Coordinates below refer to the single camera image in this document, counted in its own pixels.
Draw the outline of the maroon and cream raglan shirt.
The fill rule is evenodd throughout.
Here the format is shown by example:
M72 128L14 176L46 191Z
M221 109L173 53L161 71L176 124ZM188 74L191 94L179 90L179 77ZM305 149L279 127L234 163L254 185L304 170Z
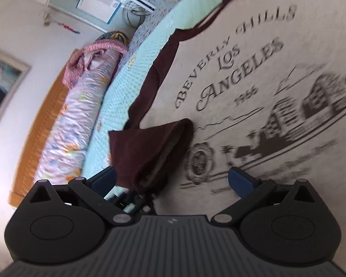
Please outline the maroon and cream raglan shirt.
M117 184L157 190L160 214L228 207L233 166L307 179L341 227L346 270L346 0L223 0L174 32L109 138Z

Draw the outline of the wooden headboard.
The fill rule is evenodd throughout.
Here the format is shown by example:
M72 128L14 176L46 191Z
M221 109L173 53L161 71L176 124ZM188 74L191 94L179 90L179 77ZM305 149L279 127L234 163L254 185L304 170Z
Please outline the wooden headboard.
M33 185L42 150L68 94L68 87L62 83L64 72L61 70L45 97L22 149L9 195L9 205L14 208L20 205Z

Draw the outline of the pink floral rolled comforter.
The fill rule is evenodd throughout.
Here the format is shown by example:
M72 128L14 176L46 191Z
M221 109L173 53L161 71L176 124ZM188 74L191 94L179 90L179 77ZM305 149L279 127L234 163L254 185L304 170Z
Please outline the pink floral rolled comforter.
M42 150L33 180L66 184L79 177L104 94L126 45L98 39L72 53L62 79L68 89Z

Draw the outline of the mint quilted floral bedspread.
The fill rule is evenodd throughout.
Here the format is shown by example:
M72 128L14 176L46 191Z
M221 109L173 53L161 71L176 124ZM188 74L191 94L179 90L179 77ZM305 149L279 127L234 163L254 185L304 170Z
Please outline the mint quilted floral bedspread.
M152 0L155 11L137 29L128 53L107 89L90 138L82 176L91 178L112 164L109 131L121 131L153 61L176 29L191 29L222 0Z

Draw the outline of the framed picture on wall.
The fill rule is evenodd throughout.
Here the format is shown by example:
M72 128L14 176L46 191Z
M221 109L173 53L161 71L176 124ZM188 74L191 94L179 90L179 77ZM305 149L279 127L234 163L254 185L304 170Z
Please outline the framed picture on wall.
M0 50L0 121L31 67Z

